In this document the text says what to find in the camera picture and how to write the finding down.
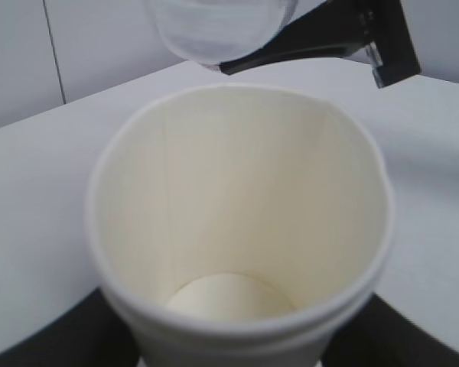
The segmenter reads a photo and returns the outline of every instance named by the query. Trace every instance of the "black handle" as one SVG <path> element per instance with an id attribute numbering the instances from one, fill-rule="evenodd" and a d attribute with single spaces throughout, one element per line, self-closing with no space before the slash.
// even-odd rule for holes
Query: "black handle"
<path id="1" fill-rule="evenodd" d="M 400 0 L 329 0 L 249 56 L 220 64 L 234 74 L 269 63 L 347 57 L 366 48 L 377 86 L 420 73 Z"/>

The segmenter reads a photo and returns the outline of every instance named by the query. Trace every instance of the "tile grout line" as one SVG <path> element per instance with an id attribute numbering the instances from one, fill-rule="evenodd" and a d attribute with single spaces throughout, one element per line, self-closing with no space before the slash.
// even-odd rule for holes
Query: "tile grout line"
<path id="1" fill-rule="evenodd" d="M 61 99 L 63 100 L 63 104 L 67 104 L 67 99 L 64 94 L 64 87 L 63 87 L 63 80 L 61 78 L 61 72 L 60 72 L 60 65 L 58 63 L 58 57 L 56 54 L 56 47 L 54 45 L 54 39 L 53 39 L 53 32 L 51 30 L 51 23 L 49 19 L 49 13 L 47 11 L 47 5 L 46 5 L 46 0 L 42 0 L 43 2 L 43 9 L 44 9 L 44 15 L 46 16 L 46 24 L 47 24 L 47 31 L 49 33 L 49 39 L 51 42 L 51 48 L 53 50 L 53 58 L 54 58 L 54 65 L 56 67 L 56 74 L 58 75 L 58 82 L 60 84 L 60 91 L 61 91 Z"/>

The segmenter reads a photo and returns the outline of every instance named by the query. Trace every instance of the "white wall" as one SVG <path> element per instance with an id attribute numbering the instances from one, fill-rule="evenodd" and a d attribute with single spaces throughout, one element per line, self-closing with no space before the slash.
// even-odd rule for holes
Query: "white wall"
<path id="1" fill-rule="evenodd" d="M 180 61 L 144 1 L 45 0 L 67 102 Z M 459 82 L 459 0 L 402 2 L 424 74 Z M 0 126 L 62 102 L 42 3 L 0 0 Z M 296 16 L 320 3 L 300 0 Z"/>
<path id="2" fill-rule="evenodd" d="M 67 102 L 181 60 L 148 21 L 144 0 L 46 0 Z"/>
<path id="3" fill-rule="evenodd" d="M 0 127 L 62 103 L 42 0 L 0 0 Z"/>

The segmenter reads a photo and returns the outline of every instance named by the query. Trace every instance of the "white paper cup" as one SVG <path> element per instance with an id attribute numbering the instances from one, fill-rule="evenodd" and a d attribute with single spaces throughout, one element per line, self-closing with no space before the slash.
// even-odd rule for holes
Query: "white paper cup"
<path id="1" fill-rule="evenodd" d="M 191 89 L 132 117 L 88 195 L 107 299 L 152 367 L 309 367 L 373 292 L 392 191 L 329 102 Z"/>

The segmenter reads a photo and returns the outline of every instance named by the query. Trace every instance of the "white tabletop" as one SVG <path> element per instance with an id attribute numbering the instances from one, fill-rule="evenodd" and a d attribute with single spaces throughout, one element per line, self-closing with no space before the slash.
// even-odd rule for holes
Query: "white tabletop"
<path id="1" fill-rule="evenodd" d="M 219 82 L 287 86 L 370 129 L 396 189 L 396 246 L 378 293 L 459 352 L 459 85 L 423 76 L 376 89 L 370 67 L 303 60 L 232 77 L 182 63 L 0 129 L 0 352 L 97 286 L 83 198 L 99 152 L 136 109 Z"/>

